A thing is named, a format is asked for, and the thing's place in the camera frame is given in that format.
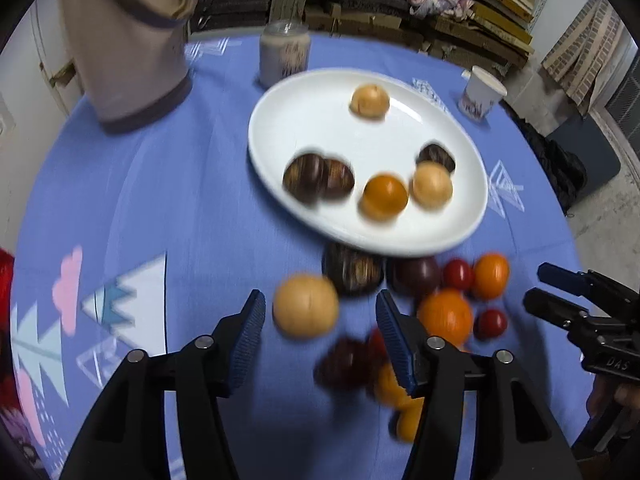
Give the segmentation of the person right hand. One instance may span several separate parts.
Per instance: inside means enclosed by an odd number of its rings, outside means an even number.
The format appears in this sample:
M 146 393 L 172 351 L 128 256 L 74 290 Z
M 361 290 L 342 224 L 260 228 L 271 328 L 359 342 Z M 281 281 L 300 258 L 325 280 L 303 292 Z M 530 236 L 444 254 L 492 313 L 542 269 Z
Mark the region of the person right hand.
M 633 432 L 636 429 L 639 423 L 639 387 L 596 375 L 593 378 L 592 390 L 586 404 L 589 415 L 587 428 L 589 430 L 594 427 L 593 419 L 598 419 L 608 404 L 613 402 L 628 410 L 625 421 L 620 424 L 620 430 Z

